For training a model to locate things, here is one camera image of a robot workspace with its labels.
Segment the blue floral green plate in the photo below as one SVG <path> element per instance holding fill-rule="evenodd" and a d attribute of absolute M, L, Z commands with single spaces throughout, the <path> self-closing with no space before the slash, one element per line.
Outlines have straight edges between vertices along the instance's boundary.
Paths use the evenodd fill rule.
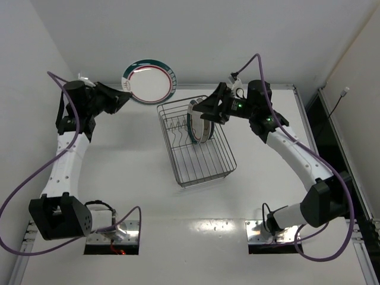
<path fill-rule="evenodd" d="M 210 121 L 210 131 L 209 131 L 208 140 L 210 140 L 214 134 L 214 127 L 215 127 L 215 123 Z"/>

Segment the white plate dark rim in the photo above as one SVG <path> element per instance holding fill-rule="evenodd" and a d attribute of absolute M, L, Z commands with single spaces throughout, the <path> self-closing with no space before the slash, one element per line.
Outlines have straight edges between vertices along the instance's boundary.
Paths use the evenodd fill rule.
<path fill-rule="evenodd" d="M 201 138 L 201 143 L 206 143 L 211 134 L 211 122 L 204 119 L 203 123 L 204 123 L 204 129 L 203 129 L 203 135 Z"/>

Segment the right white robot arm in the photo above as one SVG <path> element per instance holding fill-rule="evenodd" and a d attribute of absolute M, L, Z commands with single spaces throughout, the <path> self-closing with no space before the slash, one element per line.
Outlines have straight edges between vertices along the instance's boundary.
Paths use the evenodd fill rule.
<path fill-rule="evenodd" d="M 302 202 L 271 211 L 265 226 L 272 235 L 292 226 L 308 224 L 319 227 L 347 214 L 352 179 L 347 172 L 334 175 L 325 163 L 302 148 L 289 122 L 270 109 L 271 86 L 268 82 L 252 80 L 245 98 L 236 95 L 236 86 L 220 83 L 206 99 L 193 110 L 201 118 L 225 124 L 230 117 L 248 119 L 251 130 L 264 144 L 276 151 L 297 174 L 306 189 Z"/>

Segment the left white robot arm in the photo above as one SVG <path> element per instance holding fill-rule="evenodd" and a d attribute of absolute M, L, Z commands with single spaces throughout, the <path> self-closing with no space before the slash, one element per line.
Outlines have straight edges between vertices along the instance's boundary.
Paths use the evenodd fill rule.
<path fill-rule="evenodd" d="M 56 118 L 58 159 L 40 198 L 29 203 L 31 214 L 45 240 L 83 237 L 90 234 L 90 210 L 78 199 L 78 181 L 84 154 L 102 112 L 114 114 L 132 97 L 102 83 L 81 80 L 64 84 Z"/>

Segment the green red rimmed plate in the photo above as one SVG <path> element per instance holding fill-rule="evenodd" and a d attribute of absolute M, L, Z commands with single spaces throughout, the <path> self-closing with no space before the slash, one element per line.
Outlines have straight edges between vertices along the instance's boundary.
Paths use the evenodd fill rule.
<path fill-rule="evenodd" d="M 140 59 L 121 77 L 123 91 L 142 105 L 159 105 L 169 100 L 177 89 L 176 74 L 167 64 L 155 59 Z"/>
<path fill-rule="evenodd" d="M 202 101 L 202 98 L 191 100 L 187 109 L 187 130 L 193 144 L 201 144 L 204 141 L 205 123 L 201 118 L 202 113 L 194 110 L 194 106 Z"/>

